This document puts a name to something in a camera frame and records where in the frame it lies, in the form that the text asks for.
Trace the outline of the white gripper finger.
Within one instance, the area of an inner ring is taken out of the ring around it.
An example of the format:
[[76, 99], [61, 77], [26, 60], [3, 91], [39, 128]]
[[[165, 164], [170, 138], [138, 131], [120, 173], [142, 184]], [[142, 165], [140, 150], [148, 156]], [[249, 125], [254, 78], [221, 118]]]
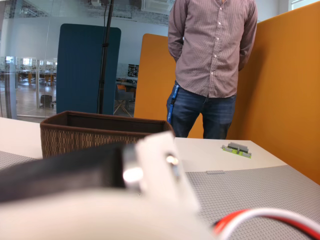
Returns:
[[0, 172], [3, 240], [211, 240], [198, 211], [169, 132]]

